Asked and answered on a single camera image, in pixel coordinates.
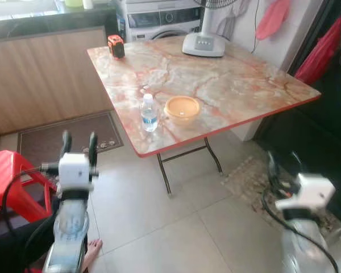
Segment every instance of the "table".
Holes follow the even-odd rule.
[[[241,124],[316,100],[321,94],[285,72],[232,43],[221,58],[182,53],[184,37],[127,43],[125,57],[115,60],[107,47],[88,49],[90,59],[115,107],[137,155],[157,155],[167,192],[163,163],[207,148],[222,173],[207,137]],[[139,107],[144,93],[152,93],[162,109],[176,95],[196,98],[199,117],[187,127],[161,115],[158,128],[142,129]],[[161,152],[204,139],[205,145],[162,159]]]

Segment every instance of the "table leg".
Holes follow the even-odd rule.
[[[204,140],[205,140],[205,144],[206,144],[206,147],[207,147],[208,151],[210,152],[211,156],[213,157],[213,159],[214,159],[215,162],[216,162],[217,169],[218,169],[219,173],[220,173],[221,175],[223,175],[223,171],[222,171],[222,168],[221,168],[220,161],[218,161],[218,158],[216,157],[214,151],[211,149],[209,140],[208,140],[207,138],[204,138]]]
[[[158,158],[158,163],[159,163],[159,167],[160,167],[160,170],[161,170],[161,174],[163,175],[165,187],[167,188],[168,194],[171,195],[172,194],[171,187],[169,186],[169,181],[168,181],[168,178],[167,178],[167,174],[165,173],[164,166],[163,166],[163,161],[161,160],[160,154],[157,154],[157,158]]]

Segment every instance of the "washing machine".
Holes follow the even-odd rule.
[[[127,43],[198,32],[201,22],[201,7],[193,0],[117,0],[117,10]]]

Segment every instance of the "bottle cap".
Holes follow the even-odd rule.
[[[152,94],[144,94],[143,96],[143,101],[146,103],[146,104],[151,104],[153,102],[153,95]]]

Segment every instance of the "brown doormat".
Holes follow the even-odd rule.
[[[105,112],[21,131],[18,152],[35,167],[43,162],[57,162],[64,130],[72,135],[72,152],[88,152],[92,131],[98,136],[98,152],[123,146],[110,113]]]

